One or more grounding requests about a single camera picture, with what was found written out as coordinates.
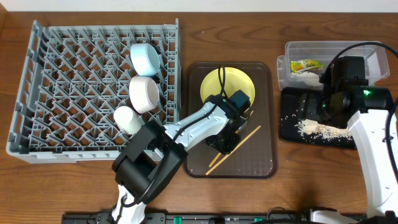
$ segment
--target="black tray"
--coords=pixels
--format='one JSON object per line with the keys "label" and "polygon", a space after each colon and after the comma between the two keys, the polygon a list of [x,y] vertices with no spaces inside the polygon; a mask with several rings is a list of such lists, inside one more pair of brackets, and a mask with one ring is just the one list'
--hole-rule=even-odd
{"label": "black tray", "polygon": [[303,93],[320,94],[320,91],[292,87],[286,87],[282,90],[280,94],[279,137],[283,140],[292,142],[356,149],[355,142],[352,138],[333,138],[328,141],[322,138],[312,139],[311,137],[315,136],[315,134],[304,134],[304,137],[301,136],[299,128],[295,126],[299,123],[299,119],[297,116],[292,116],[292,114],[297,115],[296,110],[299,108],[300,96]]}
{"label": "black tray", "polygon": [[188,69],[188,113],[192,114],[203,106],[200,98],[200,85],[206,75],[220,65],[242,70],[252,79],[256,87],[256,96],[252,105],[253,115],[239,133],[241,139],[245,138],[259,125],[261,125],[261,128],[209,176],[206,176],[206,172],[210,169],[209,164],[218,151],[203,142],[197,144],[188,152],[188,158],[184,165],[185,170],[190,176],[198,178],[270,178],[277,171],[277,132],[273,109],[271,72],[266,65],[262,63],[215,62],[193,64]]}

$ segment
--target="clear plastic container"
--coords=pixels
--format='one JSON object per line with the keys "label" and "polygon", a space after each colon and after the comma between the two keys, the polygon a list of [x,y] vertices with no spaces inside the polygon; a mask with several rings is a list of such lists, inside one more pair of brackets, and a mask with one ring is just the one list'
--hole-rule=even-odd
{"label": "clear plastic container", "polygon": [[[317,75],[325,72],[331,60],[343,49],[365,41],[294,41],[285,46],[285,55],[277,59],[277,73],[279,88],[285,87],[308,88],[321,90],[323,84],[318,82],[316,75],[300,75],[290,71],[290,62],[303,59],[317,60],[324,64],[322,69],[309,72]],[[364,45],[345,52],[343,56],[363,56],[365,59],[365,76],[369,85],[374,85],[382,78],[390,75],[386,51],[383,47]]]}

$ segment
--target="white cup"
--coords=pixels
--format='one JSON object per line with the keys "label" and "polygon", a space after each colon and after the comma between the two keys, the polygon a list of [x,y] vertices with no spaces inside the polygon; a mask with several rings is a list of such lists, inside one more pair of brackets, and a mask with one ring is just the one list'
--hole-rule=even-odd
{"label": "white cup", "polygon": [[133,44],[130,49],[130,56],[138,75],[151,77],[160,68],[159,56],[151,44]]}
{"label": "white cup", "polygon": [[129,95],[132,106],[140,114],[155,109],[159,101],[159,90],[156,82],[149,77],[132,77]]}
{"label": "white cup", "polygon": [[126,134],[136,134],[142,126],[138,114],[128,106],[118,107],[113,113],[113,118],[120,131]]}

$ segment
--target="yellow bowl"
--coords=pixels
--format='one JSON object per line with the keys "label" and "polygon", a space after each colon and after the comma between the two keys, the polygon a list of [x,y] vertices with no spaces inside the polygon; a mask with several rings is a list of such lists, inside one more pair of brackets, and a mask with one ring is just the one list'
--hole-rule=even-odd
{"label": "yellow bowl", "polygon": [[[221,80],[223,80],[223,69],[220,70]],[[250,97],[250,105],[254,101],[254,84],[249,76],[236,68],[225,68],[225,86],[224,90],[228,97],[231,97],[238,90],[242,90]],[[218,80],[218,68],[211,71],[202,81],[200,86],[200,97],[202,102],[210,95],[218,95],[221,91],[220,81]]]}

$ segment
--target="plastic container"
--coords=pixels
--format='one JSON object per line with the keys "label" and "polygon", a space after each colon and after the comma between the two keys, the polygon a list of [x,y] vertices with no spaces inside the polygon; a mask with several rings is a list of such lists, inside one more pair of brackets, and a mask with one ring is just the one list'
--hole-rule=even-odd
{"label": "plastic container", "polygon": [[149,77],[132,77],[129,85],[131,104],[140,114],[153,110],[159,101],[159,89]]}
{"label": "plastic container", "polygon": [[132,44],[130,49],[131,62],[140,76],[152,77],[160,69],[160,60],[151,44]]}
{"label": "plastic container", "polygon": [[30,163],[115,159],[133,138],[117,127],[113,113],[131,106],[128,84],[137,73],[129,53],[136,43],[152,42],[161,53],[152,77],[160,100],[140,122],[179,121],[178,32],[178,19],[171,25],[49,28],[34,21],[7,153]]}
{"label": "plastic container", "polygon": [[[292,74],[290,62],[303,59],[317,60],[324,64],[322,70],[312,70],[310,72],[320,75],[325,72],[331,60],[343,49],[365,41],[295,41],[288,42],[285,46],[285,55],[277,59],[277,73],[279,89],[285,87],[308,88],[321,90],[322,85],[317,85],[317,77]],[[375,45],[365,45],[353,48],[345,52],[343,56],[363,56],[365,59],[365,76],[369,80],[369,85],[374,85],[382,78],[390,75],[387,55],[384,48]]]}
{"label": "plastic container", "polygon": [[138,119],[138,114],[129,106],[120,106],[116,108],[113,113],[113,119],[120,131],[125,134],[136,134],[142,127]]}

